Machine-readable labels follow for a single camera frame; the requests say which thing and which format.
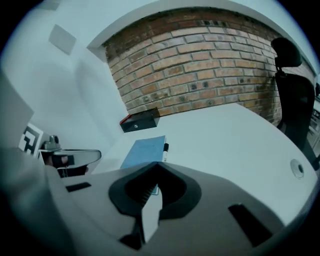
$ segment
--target brick wall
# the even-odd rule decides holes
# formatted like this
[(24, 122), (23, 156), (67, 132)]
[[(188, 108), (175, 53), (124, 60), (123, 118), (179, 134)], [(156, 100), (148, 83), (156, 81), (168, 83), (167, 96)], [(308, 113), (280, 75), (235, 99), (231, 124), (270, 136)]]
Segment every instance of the brick wall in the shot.
[[(139, 20), (104, 46), (130, 114), (157, 107), (165, 116), (238, 103), (277, 123), (281, 105), (271, 41), (279, 36), (238, 13), (197, 8)], [(305, 61), (285, 71), (315, 79)]]

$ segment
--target black office chair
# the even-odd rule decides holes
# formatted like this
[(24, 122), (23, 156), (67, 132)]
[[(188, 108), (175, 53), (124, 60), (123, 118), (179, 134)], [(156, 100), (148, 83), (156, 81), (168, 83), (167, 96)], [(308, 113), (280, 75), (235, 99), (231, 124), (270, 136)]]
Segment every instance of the black office chair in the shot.
[(296, 46), (286, 38), (276, 38), (271, 42), (275, 58), (275, 81), (278, 87), (282, 119), (277, 126), (306, 156), (315, 170), (319, 161), (307, 140), (311, 116), (314, 109), (315, 89), (305, 77), (288, 74), (284, 67), (298, 67), (302, 57)]

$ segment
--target white wall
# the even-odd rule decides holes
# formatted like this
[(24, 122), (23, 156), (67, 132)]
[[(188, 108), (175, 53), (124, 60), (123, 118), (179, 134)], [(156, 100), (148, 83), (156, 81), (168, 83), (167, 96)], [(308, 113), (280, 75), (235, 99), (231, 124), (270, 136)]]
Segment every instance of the white wall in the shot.
[(34, 9), (15, 30), (1, 68), (34, 111), (30, 122), (70, 149), (105, 154), (128, 112), (107, 64), (77, 40), (70, 56), (49, 41), (57, 13)]
[(85, 46), (98, 47), (120, 29), (145, 16), (183, 7), (215, 7), (250, 16), (294, 41), (316, 74), (320, 65), (304, 32), (277, 0), (64, 0), (57, 24)]

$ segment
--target red brick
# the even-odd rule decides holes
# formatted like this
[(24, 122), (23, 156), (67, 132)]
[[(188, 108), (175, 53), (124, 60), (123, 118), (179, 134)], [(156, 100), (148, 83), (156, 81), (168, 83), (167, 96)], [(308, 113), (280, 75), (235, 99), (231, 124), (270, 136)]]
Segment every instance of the red brick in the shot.
[(196, 42), (196, 43), (179, 45), (177, 48), (179, 53), (185, 54), (185, 53), (199, 52), (204, 50), (214, 50), (215, 46), (211, 42)]
[(156, 72), (156, 73), (150, 74), (150, 75), (142, 78), (141, 84), (142, 84), (142, 86), (145, 86), (145, 85), (151, 84), (153, 82), (162, 80), (164, 78), (165, 78), (165, 76), (164, 76), (163, 72)]
[(221, 42), (234, 42), (234, 38), (225, 34), (205, 34), (204, 39), (206, 41), (221, 41)]
[(171, 33), (168, 32), (168, 33), (164, 33), (164, 34), (160, 34), (160, 35), (152, 37), (152, 42), (158, 43), (158, 42), (161, 42), (164, 40), (168, 40), (170, 38), (172, 38), (172, 36), (171, 36)]
[(138, 106), (138, 107), (136, 107), (134, 109), (128, 110), (128, 113), (130, 115), (132, 115), (132, 114), (139, 113), (139, 112), (146, 111), (146, 110), (147, 110), (146, 106), (143, 105), (143, 106)]
[(240, 30), (235, 30), (235, 29), (232, 29), (232, 28), (225, 28), (225, 33), (229, 34), (229, 35), (249, 38), (248, 33), (240, 31)]
[(255, 40), (247, 39), (248, 45), (264, 49), (264, 44)]
[(119, 57), (115, 57), (114, 59), (108, 61), (108, 65), (110, 68), (112, 68), (114, 65), (116, 65), (120, 61)]
[(192, 103), (192, 108), (194, 110), (196, 109), (201, 109), (205, 107), (212, 107), (216, 105), (221, 105), (224, 103), (224, 98), (219, 97), (219, 98), (211, 98), (211, 99), (206, 99), (206, 100), (198, 100)]
[(192, 71), (198, 71), (198, 70), (218, 68), (220, 67), (220, 63), (218, 60), (206, 60), (201, 62), (192, 62), (192, 63), (184, 64), (183, 67), (185, 72), (192, 72)]
[(223, 68), (215, 69), (215, 75), (217, 77), (239, 77), (243, 76), (243, 71), (240, 68)]
[(233, 68), (235, 66), (233, 59), (221, 59), (220, 63), (223, 68)]
[(225, 31), (222, 27), (211, 26), (211, 27), (209, 27), (209, 31), (210, 31), (210, 33), (213, 33), (213, 34), (224, 34), (225, 33)]
[(242, 86), (228, 86), (225, 88), (219, 88), (218, 94), (220, 96), (224, 95), (230, 95), (230, 94), (242, 94), (244, 92), (244, 89)]
[(214, 98), (216, 97), (217, 92), (215, 89), (211, 89), (211, 90), (202, 90), (200, 92), (200, 98), (201, 99), (209, 99), (209, 98)]
[(213, 70), (204, 70), (196, 73), (198, 80), (211, 79), (215, 77)]
[(131, 55), (129, 57), (129, 60), (131, 63), (134, 63), (135, 61), (140, 60), (141, 58), (145, 57), (146, 55), (147, 55), (146, 50), (143, 49), (143, 50), (140, 50), (140, 51), (136, 52), (135, 54)]
[(186, 35), (204, 34), (204, 33), (209, 33), (206, 27), (184, 28), (184, 29), (179, 29), (171, 32), (173, 37), (181, 37)]
[(213, 50), (211, 56), (214, 59), (239, 59), (240, 53), (234, 50)]
[(230, 44), (228, 42), (216, 42), (214, 43), (215, 48), (219, 49), (219, 50), (230, 50)]
[(275, 96), (275, 92), (274, 91), (263, 91), (263, 92), (259, 92), (259, 98), (270, 98), (270, 97), (274, 97)]
[(177, 113), (179, 112), (185, 112), (185, 111), (189, 111), (192, 109), (192, 105), (191, 103), (186, 103), (186, 104), (180, 104), (180, 105), (176, 105), (174, 106), (175, 110)]
[(167, 97), (163, 100), (164, 106), (172, 106), (176, 104), (186, 103), (189, 101), (196, 101), (199, 99), (198, 92), (186, 93), (179, 96)]
[(190, 91), (194, 91), (194, 90), (210, 89), (210, 88), (216, 88), (216, 87), (222, 87), (222, 86), (224, 86), (224, 80), (219, 78), (219, 79), (199, 81), (197, 83), (189, 84), (189, 89)]
[(125, 85), (125, 86), (123, 86), (122, 88), (119, 89), (119, 93), (120, 93), (121, 96), (123, 96), (123, 95), (131, 92), (131, 90), (132, 89), (130, 87), (130, 84), (127, 84), (127, 85)]
[(163, 98), (169, 97), (169, 89), (157, 90), (156, 92), (150, 94), (150, 97), (153, 101), (157, 101)]
[(127, 50), (126, 52), (124, 52), (124, 56), (130, 56), (132, 54), (134, 54), (135, 52), (149, 46), (152, 45), (152, 41), (150, 39), (145, 40), (143, 42), (138, 43), (137, 45), (135, 45), (134, 47), (130, 48), (129, 50)]
[(257, 62), (268, 63), (268, 58), (258, 54), (252, 54), (252, 59)]
[(265, 44), (265, 45), (267, 45), (267, 46), (271, 46), (271, 42), (270, 41), (265, 40), (264, 38), (262, 38), (260, 36), (258, 36), (258, 41), (263, 43), (263, 44)]
[(131, 92), (128, 93), (128, 94), (130, 95), (131, 100), (134, 100), (134, 99), (136, 99), (136, 98), (138, 98), (138, 97), (140, 97), (140, 96), (143, 95), (142, 92), (141, 92), (139, 89), (133, 90), (133, 91), (131, 91)]
[(170, 49), (159, 51), (158, 55), (159, 55), (160, 59), (164, 59), (164, 58), (178, 55), (178, 51), (177, 51), (177, 48), (170, 48)]
[(159, 82), (159, 88), (167, 88), (170, 86), (177, 86), (177, 85), (181, 85), (181, 84), (187, 84), (190, 82), (195, 81), (195, 76), (194, 74), (183, 74), (180, 76), (176, 76), (176, 77), (172, 77), (172, 78), (168, 78), (166, 80), (160, 81)]
[(252, 108), (252, 107), (256, 107), (260, 104), (260, 101), (257, 100), (251, 100), (251, 101), (245, 101), (243, 106), (246, 108)]
[(131, 84), (130, 84), (131, 88), (134, 90), (134, 89), (137, 89), (141, 86), (143, 86), (142, 84), (142, 80), (141, 79), (138, 79), (138, 80), (135, 80), (133, 81)]
[(175, 14), (174, 16), (166, 18), (167, 23), (173, 23), (173, 22), (182, 22), (182, 21), (190, 21), (190, 20), (199, 20), (200, 16), (199, 14), (194, 13), (185, 13), (185, 14)]
[(255, 85), (255, 90), (257, 92), (261, 91), (270, 91), (273, 90), (274, 86), (272, 84), (256, 84)]
[(173, 56), (170, 58), (165, 58), (157, 61), (156, 63), (153, 63), (153, 69), (155, 71), (158, 70), (163, 70), (165, 68), (169, 68), (172, 66), (175, 66), (177, 64), (182, 64), (191, 61), (191, 56), (189, 54), (184, 54), (184, 55), (178, 55), (178, 56)]
[(113, 77), (114, 81), (116, 82), (116, 81), (120, 80), (121, 78), (123, 78), (125, 75), (126, 75), (126, 73), (123, 70), (120, 70), (117, 73), (114, 73), (112, 77)]
[(135, 79), (136, 78), (134, 77), (133, 74), (127, 75), (124, 78), (120, 79), (118, 82), (116, 82), (116, 86), (118, 88), (121, 88), (122, 86), (129, 84), (130, 82), (132, 82)]
[(245, 85), (245, 84), (265, 84), (266, 83), (266, 77), (241, 77), (238, 79), (239, 84)]
[(242, 60), (242, 59), (236, 59), (235, 60), (235, 66), (240, 68), (252, 68), (255, 69), (257, 67), (257, 64), (253, 61), (248, 60)]
[(241, 43), (232, 42), (231, 48), (236, 51), (249, 52), (249, 53), (254, 52), (254, 49), (252, 46), (241, 44)]
[(254, 34), (249, 34), (250, 39), (258, 41), (258, 37)]
[(127, 110), (131, 110), (134, 109), (135, 107), (137, 107), (137, 104), (135, 101), (131, 101), (125, 104), (125, 107)]
[(276, 72), (276, 66), (274, 66), (274, 65), (264, 64), (264, 68), (266, 70), (270, 70), (270, 71)]
[(240, 52), (240, 55), (241, 55), (241, 58), (244, 59), (244, 60), (252, 60), (252, 54), (249, 53), (249, 52), (243, 52), (241, 51)]
[(153, 55), (149, 55), (147, 57), (144, 57), (142, 59), (140, 59), (139, 61), (136, 61), (135, 63), (131, 64), (130, 66), (126, 67), (124, 69), (126, 74), (130, 74), (133, 71), (136, 71), (138, 69), (141, 69), (142, 67), (149, 65), (153, 62), (156, 62), (157, 60), (159, 60), (158, 55), (153, 54)]
[(195, 42), (202, 42), (204, 40), (204, 36), (202, 34), (192, 34), (185, 37), (186, 42), (195, 43)]
[(240, 94), (239, 95), (239, 100), (240, 101), (250, 101), (250, 100), (256, 100), (259, 98), (258, 93), (245, 93), (245, 94)]
[(179, 22), (179, 28), (180, 29), (192, 28), (192, 27), (197, 27), (197, 23), (194, 20), (188, 20), (188, 21)]
[(183, 44), (185, 44), (185, 40), (183, 37), (173, 38), (173, 39), (169, 39), (167, 41), (159, 42), (159, 43), (156, 43), (156, 44), (149, 46), (146, 49), (146, 52), (148, 54), (152, 54), (152, 53), (158, 52), (160, 50), (163, 50), (163, 49), (166, 49), (169, 47), (183, 45)]
[(257, 48), (257, 47), (253, 47), (253, 51), (256, 53), (256, 54), (259, 54), (259, 55), (262, 55), (262, 50)]
[(268, 77), (269, 76), (269, 72), (266, 70), (260, 70), (260, 69), (255, 69), (253, 70), (253, 74), (256, 77)]
[(239, 101), (238, 95), (225, 96), (225, 103), (234, 103), (238, 101)]
[(263, 63), (256, 62), (255, 64), (256, 64), (257, 69), (261, 69), (261, 70), (265, 69), (265, 65)]
[(224, 83), (226, 86), (234, 86), (238, 84), (238, 79), (234, 77), (228, 77), (224, 79)]
[(155, 92), (156, 90), (158, 90), (156, 83), (147, 85), (147, 86), (145, 86), (145, 87), (143, 87), (143, 88), (141, 89), (141, 91), (142, 91), (142, 93), (143, 93), (144, 95), (146, 95), (146, 94), (151, 94), (151, 93)]
[(114, 65), (112, 68), (110, 68), (111, 74), (114, 74), (114, 73), (118, 72), (119, 70), (122, 70), (125, 66), (128, 66), (129, 64), (130, 64), (130, 62), (129, 62), (128, 58), (121, 60), (116, 65)]
[(165, 77), (180, 75), (184, 72), (183, 66), (174, 66), (164, 70)]
[(171, 115), (174, 113), (175, 113), (175, 110), (173, 107), (165, 107), (165, 108), (159, 109), (159, 114), (161, 117)]
[(244, 68), (243, 69), (243, 73), (247, 77), (253, 77), (254, 76), (254, 70), (253, 69)]
[(171, 95), (179, 95), (188, 92), (188, 86), (186, 84), (178, 85), (170, 88)]
[(252, 93), (255, 91), (255, 86), (254, 85), (244, 85), (243, 90), (245, 93)]
[(164, 105), (161, 101), (155, 101), (155, 102), (152, 102), (152, 103), (149, 103), (149, 104), (146, 104), (145, 107), (147, 110), (150, 110), (150, 109), (154, 109), (154, 108), (162, 108)]
[(192, 103), (192, 108), (194, 110), (202, 109), (202, 108), (205, 108), (205, 107), (207, 107), (207, 101), (206, 100), (199, 100), (199, 101), (196, 101), (196, 102)]
[(135, 72), (135, 75), (136, 75), (136, 78), (142, 78), (146, 75), (151, 74), (152, 72), (153, 72), (153, 70), (152, 70), (151, 66), (146, 66), (144, 68), (137, 70)]
[(198, 92), (188, 93), (184, 95), (188, 101), (199, 100), (200, 96)]
[(132, 99), (131, 99), (131, 95), (130, 95), (130, 93), (128, 93), (128, 94), (126, 94), (126, 95), (122, 96), (122, 97), (121, 97), (121, 99), (122, 99), (122, 101), (123, 101), (124, 103), (127, 103), (127, 102), (129, 102), (129, 101), (131, 101), (131, 100), (132, 100)]
[(247, 44), (247, 40), (244, 37), (235, 36), (234, 39), (239, 44), (245, 44), (245, 45)]
[(195, 52), (192, 53), (192, 59), (194, 61), (203, 61), (203, 60), (209, 60), (210, 59), (210, 53), (208, 51), (206, 52)]
[(172, 106), (172, 105), (179, 104), (179, 103), (181, 103), (179, 100), (179, 96), (169, 97), (169, 98), (165, 98), (163, 100), (163, 104), (165, 107)]
[(267, 59), (267, 63), (275, 65), (275, 60), (273, 58), (266, 58)]

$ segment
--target chair headrest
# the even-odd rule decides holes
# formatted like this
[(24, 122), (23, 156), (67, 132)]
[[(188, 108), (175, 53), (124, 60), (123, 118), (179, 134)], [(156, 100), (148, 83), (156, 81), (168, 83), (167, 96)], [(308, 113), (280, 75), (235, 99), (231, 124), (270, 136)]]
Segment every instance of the chair headrest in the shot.
[(298, 67), (302, 64), (299, 50), (288, 39), (283, 37), (276, 38), (271, 42), (271, 47), (277, 54), (275, 58), (275, 65), (277, 67)]

